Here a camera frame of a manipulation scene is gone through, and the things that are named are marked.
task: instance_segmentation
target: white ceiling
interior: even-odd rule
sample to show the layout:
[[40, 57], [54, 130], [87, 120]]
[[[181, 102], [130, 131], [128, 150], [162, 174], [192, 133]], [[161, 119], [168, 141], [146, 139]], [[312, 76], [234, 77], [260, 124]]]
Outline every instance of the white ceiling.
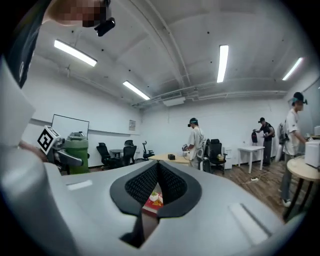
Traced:
[[[98, 37], [93, 28], [45, 23], [35, 54], [70, 76], [141, 107], [162, 94], [189, 100], [283, 96], [314, 55], [287, 12], [264, 0], [112, 0], [116, 26]], [[91, 67], [54, 48], [70, 44], [97, 60]], [[223, 83], [217, 84], [219, 45], [229, 45]], [[298, 60], [303, 64], [282, 78]], [[149, 101], [122, 85], [130, 81]]]

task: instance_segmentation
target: sneaker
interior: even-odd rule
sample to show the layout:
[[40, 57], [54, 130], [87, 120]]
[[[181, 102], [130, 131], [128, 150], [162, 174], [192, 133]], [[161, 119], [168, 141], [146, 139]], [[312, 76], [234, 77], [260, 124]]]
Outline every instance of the sneaker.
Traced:
[[288, 208], [291, 205], [291, 201], [290, 201], [290, 199], [288, 199], [288, 200], [282, 199], [282, 204], [283, 204], [284, 207]]

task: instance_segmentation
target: green trash can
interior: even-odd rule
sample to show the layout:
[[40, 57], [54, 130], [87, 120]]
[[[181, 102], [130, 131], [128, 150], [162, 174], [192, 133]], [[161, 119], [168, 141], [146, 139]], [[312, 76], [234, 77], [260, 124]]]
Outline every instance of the green trash can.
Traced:
[[85, 174], [89, 173], [88, 168], [88, 139], [84, 136], [82, 131], [72, 132], [65, 140], [65, 151], [83, 161], [82, 166], [69, 166], [70, 174]]

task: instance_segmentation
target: white t-shirt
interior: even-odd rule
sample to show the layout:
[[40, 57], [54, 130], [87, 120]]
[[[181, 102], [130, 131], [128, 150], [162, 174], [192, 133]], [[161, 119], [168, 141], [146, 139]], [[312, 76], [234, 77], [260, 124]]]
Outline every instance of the white t-shirt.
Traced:
[[298, 114], [292, 108], [285, 119], [285, 132], [288, 134], [289, 141], [283, 147], [283, 152], [291, 156], [295, 156], [299, 150], [300, 141], [293, 134], [294, 131], [300, 131], [298, 121]]
[[192, 161], [197, 154], [197, 151], [202, 148], [204, 140], [204, 132], [199, 127], [192, 129], [189, 136], [189, 145], [194, 145], [193, 149], [190, 149], [190, 160]]

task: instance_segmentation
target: gray pants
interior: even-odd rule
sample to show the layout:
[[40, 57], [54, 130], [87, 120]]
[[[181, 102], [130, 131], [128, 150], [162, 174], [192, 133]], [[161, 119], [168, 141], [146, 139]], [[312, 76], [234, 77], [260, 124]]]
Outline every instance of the gray pants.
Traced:
[[263, 162], [266, 164], [270, 164], [271, 158], [271, 149], [272, 149], [272, 140], [263, 142], [264, 150], [263, 150]]
[[288, 161], [291, 159], [291, 156], [288, 154], [285, 154], [284, 156], [284, 161], [285, 161], [285, 172], [284, 175], [282, 177], [282, 181], [281, 181], [281, 198], [283, 200], [289, 200], [290, 199], [290, 183], [291, 183], [291, 177], [292, 177], [292, 173], [288, 170], [287, 168], [287, 163]]
[[193, 168], [200, 170], [200, 161], [199, 158], [196, 156], [192, 161], [190, 161]]

